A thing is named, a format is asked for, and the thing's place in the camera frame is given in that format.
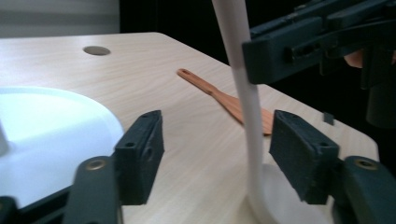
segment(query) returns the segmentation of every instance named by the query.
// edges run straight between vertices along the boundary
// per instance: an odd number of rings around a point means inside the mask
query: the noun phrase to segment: orange object
[[[177,74],[189,81],[192,85],[198,87],[204,93],[215,98],[236,120],[244,123],[242,110],[239,99],[219,91],[215,86],[196,76],[187,69],[180,68]],[[265,135],[272,133],[274,115],[268,110],[262,108],[262,132]]]

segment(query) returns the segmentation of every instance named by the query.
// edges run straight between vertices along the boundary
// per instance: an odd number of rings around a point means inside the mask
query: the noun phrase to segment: wood grain
[[[87,46],[111,53],[93,56],[83,51]],[[189,69],[236,95],[227,64],[157,33],[0,39],[0,49],[0,86],[83,94],[111,110],[125,130],[141,114],[161,109],[165,153],[160,169],[148,204],[123,207],[124,223],[257,224],[246,200],[244,129],[175,74],[180,67]],[[258,88],[264,108],[307,120],[341,147],[341,159],[377,159],[376,144],[367,135],[338,120],[329,125],[321,112],[269,86]],[[275,164],[268,154],[271,135],[263,139],[263,162]]]
[[[196,76],[193,72],[180,68],[177,74],[198,87],[204,93],[215,98],[236,120],[244,123],[241,103],[238,98],[219,91],[215,86]],[[262,133],[269,135],[272,133],[274,115],[268,110],[262,108]]]

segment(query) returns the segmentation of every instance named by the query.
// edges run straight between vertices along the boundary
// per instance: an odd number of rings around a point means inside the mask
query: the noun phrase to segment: white plate
[[[0,196],[19,207],[72,184],[81,162],[111,155],[123,135],[104,106],[47,88],[0,88],[1,126],[9,149],[0,152]]]

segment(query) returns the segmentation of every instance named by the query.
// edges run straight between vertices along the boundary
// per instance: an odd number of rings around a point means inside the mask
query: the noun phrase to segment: spatula handle
[[[201,91],[204,91],[206,94],[212,95],[214,91],[219,91],[216,87],[196,76],[187,69],[180,68],[177,70],[177,74],[189,81],[192,85],[198,87]]]

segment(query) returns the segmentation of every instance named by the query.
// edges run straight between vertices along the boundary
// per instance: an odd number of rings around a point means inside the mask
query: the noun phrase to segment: table surface
[[[106,56],[83,51],[100,46]],[[247,201],[243,127],[213,98],[176,74],[191,70],[236,96],[231,68],[157,33],[0,39],[0,87],[73,91],[110,109],[124,130],[161,109],[165,153],[148,204],[124,206],[126,223],[257,223]],[[377,160],[375,142],[345,124],[268,86],[261,105],[301,116],[341,147],[340,158]],[[266,163],[271,137],[264,137]]]

